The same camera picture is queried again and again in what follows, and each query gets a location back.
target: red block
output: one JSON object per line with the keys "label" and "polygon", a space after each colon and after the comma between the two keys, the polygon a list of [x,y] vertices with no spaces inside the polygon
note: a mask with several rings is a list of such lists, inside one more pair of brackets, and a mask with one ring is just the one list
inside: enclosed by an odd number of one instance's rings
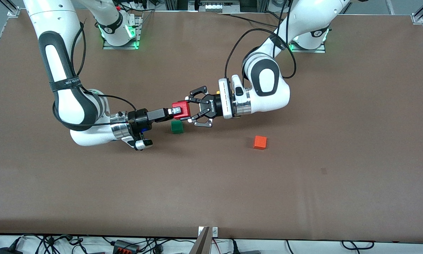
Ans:
{"label": "red block", "polygon": [[254,149],[264,150],[266,148],[266,137],[255,136],[254,138]]}
{"label": "red block", "polygon": [[177,119],[177,120],[184,118],[184,117],[190,117],[191,116],[190,115],[191,113],[189,111],[189,104],[187,103],[186,100],[174,102],[172,104],[172,107],[173,108],[180,107],[182,109],[182,113],[174,115],[174,118]]}

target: green block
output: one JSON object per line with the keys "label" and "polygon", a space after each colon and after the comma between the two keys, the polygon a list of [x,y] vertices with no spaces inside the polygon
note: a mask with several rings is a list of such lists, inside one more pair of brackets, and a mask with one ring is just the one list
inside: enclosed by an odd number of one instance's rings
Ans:
{"label": "green block", "polygon": [[183,133],[183,123],[181,120],[172,120],[171,121],[171,131],[173,134]]}

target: white floor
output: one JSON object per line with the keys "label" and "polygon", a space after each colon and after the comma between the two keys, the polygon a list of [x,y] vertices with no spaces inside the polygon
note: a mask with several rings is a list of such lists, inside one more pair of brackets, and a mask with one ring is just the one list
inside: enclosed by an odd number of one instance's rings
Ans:
{"label": "white floor", "polygon": [[[9,247],[18,235],[0,235],[0,248]],[[89,254],[97,252],[105,252],[113,254],[113,246],[100,237],[81,236],[84,238],[83,245]],[[129,243],[145,241],[144,238],[116,238],[107,237],[109,241],[123,240]],[[221,254],[233,251],[232,241],[228,239],[217,238],[218,247]],[[258,250],[262,254],[290,254],[287,249],[286,241],[283,240],[236,240],[239,251]],[[34,236],[25,236],[19,243],[17,250],[24,254],[35,253],[40,240]],[[289,241],[290,247],[294,254],[356,254],[356,251],[344,249],[339,241]],[[359,247],[369,246],[370,243],[358,243]],[[189,253],[193,243],[169,241],[163,244],[163,254],[180,254]],[[55,244],[55,247],[61,254],[72,253],[72,246],[66,241],[61,240]],[[361,254],[423,254],[423,244],[406,244],[406,243],[375,243],[374,247],[369,250],[361,250]],[[73,254],[84,254],[84,252],[76,247]],[[218,249],[213,244],[211,254],[218,254]]]}

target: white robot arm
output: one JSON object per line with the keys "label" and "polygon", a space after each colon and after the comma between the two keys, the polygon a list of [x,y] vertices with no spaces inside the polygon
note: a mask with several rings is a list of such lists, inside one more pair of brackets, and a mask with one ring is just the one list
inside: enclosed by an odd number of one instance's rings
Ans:
{"label": "white robot arm", "polygon": [[[94,14],[102,34],[114,46],[132,39],[128,33],[129,15],[118,11],[112,0],[80,0]],[[71,63],[73,45],[81,39],[81,25],[70,0],[24,0],[36,31],[39,50],[55,96],[55,118],[70,129],[71,137],[81,146],[94,146],[123,140],[136,150],[152,145],[143,132],[153,122],[173,118],[179,108],[154,111],[139,109],[110,114],[106,96],[98,90],[86,90]]]}
{"label": "white robot arm", "polygon": [[[289,24],[285,19],[279,27],[278,35],[289,43],[299,35],[326,30],[348,3],[349,0],[298,0],[289,13]],[[232,76],[233,93],[226,77],[219,80],[225,119],[258,111],[276,110],[288,104],[290,89],[274,59],[285,48],[286,45],[282,45],[277,37],[270,36],[260,47],[246,56],[243,68],[251,84],[249,88],[242,86],[238,75]]]}

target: table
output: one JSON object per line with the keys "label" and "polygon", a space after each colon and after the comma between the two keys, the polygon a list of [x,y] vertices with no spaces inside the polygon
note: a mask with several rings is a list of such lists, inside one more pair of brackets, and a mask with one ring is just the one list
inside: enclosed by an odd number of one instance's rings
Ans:
{"label": "table", "polygon": [[[92,15],[77,12],[87,18],[83,85],[149,110],[201,85],[218,90],[231,48],[258,26],[157,12],[139,50],[102,50]],[[267,36],[247,35],[229,74]],[[10,19],[0,40],[0,233],[195,237],[212,225],[220,237],[423,241],[423,27],[409,16],[338,16],[325,54],[295,56],[283,109],[182,135],[154,124],[145,151],[81,147],[52,116],[27,13]],[[289,54],[277,61],[290,74]],[[251,148],[255,135],[268,137],[266,150]]]}

